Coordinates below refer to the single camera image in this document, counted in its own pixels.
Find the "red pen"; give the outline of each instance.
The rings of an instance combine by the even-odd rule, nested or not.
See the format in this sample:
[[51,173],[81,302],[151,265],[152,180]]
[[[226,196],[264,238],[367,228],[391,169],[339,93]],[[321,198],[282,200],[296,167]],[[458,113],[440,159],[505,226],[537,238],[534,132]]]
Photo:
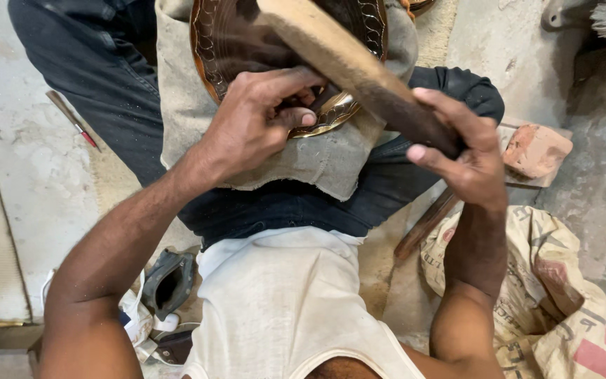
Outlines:
[[83,136],[83,138],[85,138],[86,141],[88,141],[90,146],[96,148],[97,151],[99,151],[101,153],[102,151],[100,150],[100,147],[97,146],[95,141],[90,137],[90,134],[88,134],[88,132],[86,132],[86,130],[81,126],[81,123],[79,122],[79,120],[76,117],[74,117],[72,111],[69,108],[67,108],[67,105],[62,100],[60,95],[57,92],[50,90],[50,91],[46,92],[46,96],[50,99],[50,101],[53,102],[53,104],[55,104],[60,109],[60,111],[62,113],[65,114],[65,116],[67,116],[67,118],[69,119],[69,122],[71,122],[74,125],[74,127],[79,132],[79,134],[81,134]]

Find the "metal plate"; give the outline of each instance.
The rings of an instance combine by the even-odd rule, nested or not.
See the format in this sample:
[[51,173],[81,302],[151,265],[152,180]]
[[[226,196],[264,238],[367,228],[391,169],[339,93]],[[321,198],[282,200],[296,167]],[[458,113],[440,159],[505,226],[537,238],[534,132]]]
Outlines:
[[[387,27],[383,0],[315,0],[348,29],[377,59],[385,61]],[[254,21],[256,0],[196,0],[190,22],[190,46],[198,74],[212,98],[221,103],[228,84],[243,71],[264,72],[304,61],[269,27]],[[283,106],[300,106],[295,100]],[[359,104],[347,92],[327,101],[318,123],[292,130],[291,138],[328,132],[347,121]]]

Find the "white tank top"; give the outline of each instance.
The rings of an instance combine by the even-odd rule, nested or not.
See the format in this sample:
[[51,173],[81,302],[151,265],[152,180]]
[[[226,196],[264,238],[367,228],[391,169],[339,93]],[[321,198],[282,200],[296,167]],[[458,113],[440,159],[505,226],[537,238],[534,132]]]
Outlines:
[[226,239],[198,255],[203,321],[192,379],[303,379],[334,357],[383,379],[424,379],[359,297],[361,238],[314,227]]

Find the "red brick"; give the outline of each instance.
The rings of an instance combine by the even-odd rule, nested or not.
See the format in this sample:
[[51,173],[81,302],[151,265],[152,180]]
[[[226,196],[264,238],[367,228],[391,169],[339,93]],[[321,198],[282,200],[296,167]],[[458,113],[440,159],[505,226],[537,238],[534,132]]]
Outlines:
[[528,124],[513,134],[502,159],[517,172],[535,178],[559,168],[570,151],[572,141],[549,127]]

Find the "jeans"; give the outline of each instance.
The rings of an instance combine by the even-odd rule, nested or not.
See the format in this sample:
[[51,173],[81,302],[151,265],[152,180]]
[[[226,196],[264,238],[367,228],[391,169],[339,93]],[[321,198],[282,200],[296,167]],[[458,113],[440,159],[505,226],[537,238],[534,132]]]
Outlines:
[[[141,185],[164,175],[163,123],[154,69],[135,48],[156,36],[154,0],[9,0],[13,27],[31,63],[109,145]],[[487,78],[459,68],[416,67],[411,87],[433,88],[500,121],[504,103]],[[411,164],[399,136],[371,151],[347,202],[314,185],[270,182],[255,191],[216,188],[179,212],[203,247],[270,228],[314,226],[364,237],[434,185]]]

